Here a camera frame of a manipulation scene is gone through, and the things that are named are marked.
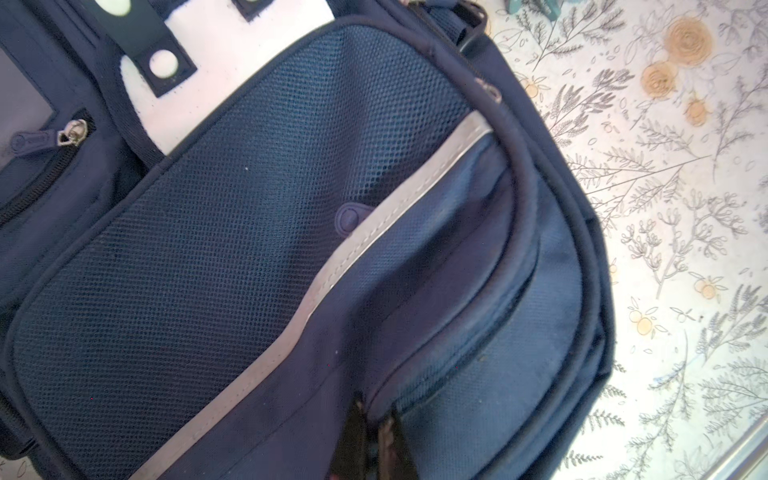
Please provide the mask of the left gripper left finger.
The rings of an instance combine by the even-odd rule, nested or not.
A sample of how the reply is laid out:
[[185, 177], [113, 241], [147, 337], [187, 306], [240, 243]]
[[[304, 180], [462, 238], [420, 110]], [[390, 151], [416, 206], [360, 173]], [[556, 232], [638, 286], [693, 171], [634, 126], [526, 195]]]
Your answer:
[[334, 450], [326, 478], [361, 480], [366, 478], [368, 430], [361, 395], [355, 395]]

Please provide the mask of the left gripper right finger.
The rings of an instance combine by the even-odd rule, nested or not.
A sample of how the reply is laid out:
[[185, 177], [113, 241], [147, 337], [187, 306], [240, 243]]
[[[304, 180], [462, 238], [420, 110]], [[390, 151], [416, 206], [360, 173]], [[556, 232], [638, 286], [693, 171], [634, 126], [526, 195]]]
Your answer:
[[378, 480], [419, 479], [398, 415], [387, 416], [378, 428], [377, 439]]

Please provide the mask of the navy blue student backpack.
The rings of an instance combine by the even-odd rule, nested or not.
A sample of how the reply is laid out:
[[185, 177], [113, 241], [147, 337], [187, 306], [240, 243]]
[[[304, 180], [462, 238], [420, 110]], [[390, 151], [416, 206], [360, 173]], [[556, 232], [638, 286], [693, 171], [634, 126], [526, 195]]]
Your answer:
[[5, 1], [1, 455], [548, 479], [612, 370], [599, 221], [473, 1]]

